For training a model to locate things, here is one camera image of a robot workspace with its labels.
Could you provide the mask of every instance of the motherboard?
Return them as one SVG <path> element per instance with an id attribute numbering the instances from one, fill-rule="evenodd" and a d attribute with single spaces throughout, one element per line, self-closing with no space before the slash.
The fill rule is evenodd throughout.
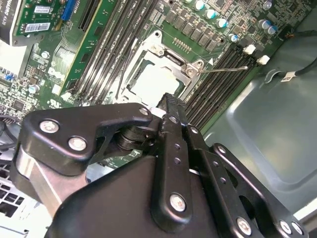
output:
<path id="1" fill-rule="evenodd" d="M 1 37 L 8 1 L 0 2 Z M 33 110 L 127 102 L 150 108 L 168 92 L 203 132 L 315 4 L 19 0 L 11 45 L 0 42 L 1 114 L 23 119 Z"/>

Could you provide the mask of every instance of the cable clip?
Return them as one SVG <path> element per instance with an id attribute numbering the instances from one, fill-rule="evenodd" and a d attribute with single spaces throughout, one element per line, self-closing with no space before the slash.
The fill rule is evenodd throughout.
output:
<path id="1" fill-rule="evenodd" d="M 285 77 L 281 80 L 282 83 L 289 82 L 292 80 L 292 78 L 296 77 L 295 75 L 296 71 L 293 72 L 287 72 Z"/>

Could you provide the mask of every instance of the pcie slot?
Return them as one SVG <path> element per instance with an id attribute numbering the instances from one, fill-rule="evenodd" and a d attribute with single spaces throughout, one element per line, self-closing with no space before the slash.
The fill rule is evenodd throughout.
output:
<path id="1" fill-rule="evenodd" d="M 157 5 L 158 0 L 148 0 L 147 3 L 144 5 L 143 8 L 141 8 L 139 14 L 136 14 L 136 24 L 133 26 L 133 29 L 135 31 L 131 32 L 131 35 L 128 37 L 126 47 L 123 47 L 124 53 L 119 54 L 117 58 L 115 59 L 115 63 L 112 65 L 110 71 L 111 76 L 107 81 L 107 84 L 105 87 L 102 88 L 101 94 L 99 97 L 96 98 L 96 101 L 98 104 L 101 104 L 105 97 L 107 96 L 110 88 L 112 87 L 115 79 L 118 77 L 119 72 L 123 68 L 123 65 L 125 63 L 129 62 L 130 58 L 130 50 L 132 48 L 132 45 L 134 44 L 134 39 L 141 33 L 143 30 L 147 20 L 149 19 L 150 15 L 152 14 L 153 10 L 155 9 L 155 6 Z"/>
<path id="2" fill-rule="evenodd" d="M 105 65 L 108 62 L 111 54 L 109 52 L 113 52 L 116 49 L 116 45 L 118 43 L 118 39 L 123 37 L 124 30 L 127 28 L 127 23 L 130 22 L 131 14 L 129 14 L 133 9 L 135 9 L 135 5 L 133 1 L 127 1 L 127 5 L 122 12 L 120 12 L 118 18 L 114 18 L 115 27 L 113 31 L 109 31 L 107 43 L 103 45 L 102 53 L 97 61 L 97 64 L 94 68 L 92 68 L 92 73 L 89 75 L 88 83 L 82 91 L 82 95 L 86 100 L 90 100 L 91 96 L 95 94 L 95 89 L 97 85 L 100 85 L 102 71 L 104 70 Z"/>
<path id="3" fill-rule="evenodd" d="M 85 67 L 83 75 L 76 82 L 74 93 L 80 92 L 83 94 L 83 91 L 87 88 L 87 85 L 91 82 L 91 80 L 94 80 L 93 76 L 96 71 L 95 69 L 102 56 L 104 47 L 108 44 L 110 37 L 112 36 L 112 33 L 117 25 L 117 18 L 120 17 L 127 3 L 128 0 L 120 0 L 117 2 L 108 21 L 108 24 L 106 25 L 102 36 L 96 46 L 96 49 L 94 50 L 91 58 L 89 59 L 89 62 L 87 63 L 87 66 Z"/>
<path id="4" fill-rule="evenodd" d="M 93 16 L 97 10 L 98 4 L 100 0 L 88 0 L 84 13 L 82 17 L 80 18 L 78 28 L 82 29 L 83 32 L 86 32 L 91 20 L 93 19 Z"/>
<path id="5" fill-rule="evenodd" d="M 255 67 L 255 60 L 243 54 L 241 49 L 229 49 L 217 64 L 217 68 L 235 68 L 247 65 L 246 71 L 210 73 L 189 100 L 186 114 L 191 124 L 202 128 L 221 108 L 230 95 Z"/>

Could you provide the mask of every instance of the screw hole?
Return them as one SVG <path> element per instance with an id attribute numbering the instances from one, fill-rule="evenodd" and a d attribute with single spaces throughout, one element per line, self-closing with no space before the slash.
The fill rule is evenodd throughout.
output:
<path id="1" fill-rule="evenodd" d="M 175 159 L 174 159 L 174 162 L 175 162 L 175 164 L 180 165 L 181 160 L 180 160 L 180 159 L 178 159 L 178 158 L 175 158 Z"/>
<path id="2" fill-rule="evenodd" d="M 149 140 L 149 146 L 153 146 L 154 144 L 155 144 L 155 140 L 154 139 Z"/>
<path id="3" fill-rule="evenodd" d="M 221 181 L 223 184 L 226 184 L 226 182 L 227 182 L 226 179 L 225 179 L 225 178 L 222 178 L 222 177 L 220 178 L 220 181 Z"/>

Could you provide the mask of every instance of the black cable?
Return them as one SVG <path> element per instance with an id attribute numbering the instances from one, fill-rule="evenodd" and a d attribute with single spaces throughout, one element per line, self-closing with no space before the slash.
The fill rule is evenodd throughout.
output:
<path id="1" fill-rule="evenodd" d="M 295 74 L 295 76 L 301 76 L 303 74 L 306 74 L 306 73 L 312 71 L 316 67 L 317 67 L 317 58 L 312 63 L 307 65 L 305 68 L 296 71 L 294 74 Z M 284 78 L 286 76 L 286 74 L 287 74 L 287 72 L 280 72 L 276 76 Z"/>

